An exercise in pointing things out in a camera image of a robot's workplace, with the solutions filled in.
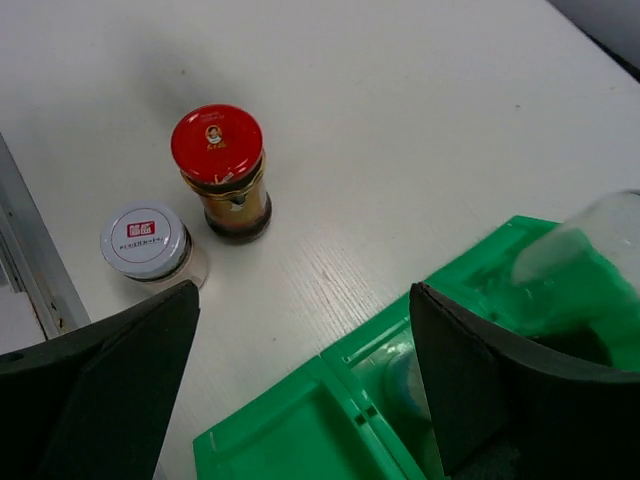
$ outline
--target green plastic tray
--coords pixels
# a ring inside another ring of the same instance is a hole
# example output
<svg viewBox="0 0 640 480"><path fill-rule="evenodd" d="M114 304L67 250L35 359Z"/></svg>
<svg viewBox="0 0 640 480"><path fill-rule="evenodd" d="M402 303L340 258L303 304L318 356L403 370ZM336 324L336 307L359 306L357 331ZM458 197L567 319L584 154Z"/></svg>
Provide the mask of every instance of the green plastic tray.
<svg viewBox="0 0 640 480"><path fill-rule="evenodd" d="M348 391L316 357L194 441L200 479L403 479Z"/></svg>
<svg viewBox="0 0 640 480"><path fill-rule="evenodd" d="M514 217L427 281L484 318L482 278L555 223ZM408 294L194 440L198 479L444 478L428 422L384 396L389 360L413 345Z"/></svg>

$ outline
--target transparent plastic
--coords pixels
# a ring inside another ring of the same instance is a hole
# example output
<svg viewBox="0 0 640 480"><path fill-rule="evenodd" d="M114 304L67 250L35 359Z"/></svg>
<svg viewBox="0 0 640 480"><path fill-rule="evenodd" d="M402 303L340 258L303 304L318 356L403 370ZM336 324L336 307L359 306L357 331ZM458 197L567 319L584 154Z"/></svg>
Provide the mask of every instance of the transparent plastic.
<svg viewBox="0 0 640 480"><path fill-rule="evenodd" d="M587 342L590 360L640 371L640 194L608 195L570 218L523 248L489 290L507 328Z"/></svg>

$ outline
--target white lid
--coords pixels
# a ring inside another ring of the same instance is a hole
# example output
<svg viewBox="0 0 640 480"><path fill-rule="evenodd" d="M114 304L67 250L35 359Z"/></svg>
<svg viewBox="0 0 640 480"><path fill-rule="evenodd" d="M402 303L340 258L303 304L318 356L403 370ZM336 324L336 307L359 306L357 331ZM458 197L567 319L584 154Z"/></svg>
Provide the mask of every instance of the white lid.
<svg viewBox="0 0 640 480"><path fill-rule="evenodd" d="M102 230L104 259L128 277L150 280L175 269L187 246L183 223L167 206L134 202L115 213Z"/></svg>

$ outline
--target red lid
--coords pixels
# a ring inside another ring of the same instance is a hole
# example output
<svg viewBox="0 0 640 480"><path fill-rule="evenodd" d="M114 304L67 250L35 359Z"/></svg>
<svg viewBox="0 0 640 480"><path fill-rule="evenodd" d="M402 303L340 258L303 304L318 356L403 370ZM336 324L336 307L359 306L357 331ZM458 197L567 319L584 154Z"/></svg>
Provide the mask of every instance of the red lid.
<svg viewBox="0 0 640 480"><path fill-rule="evenodd" d="M171 153L186 175L202 183L240 180L256 166L262 132L254 118L231 105L206 105L187 114L171 136Z"/></svg>

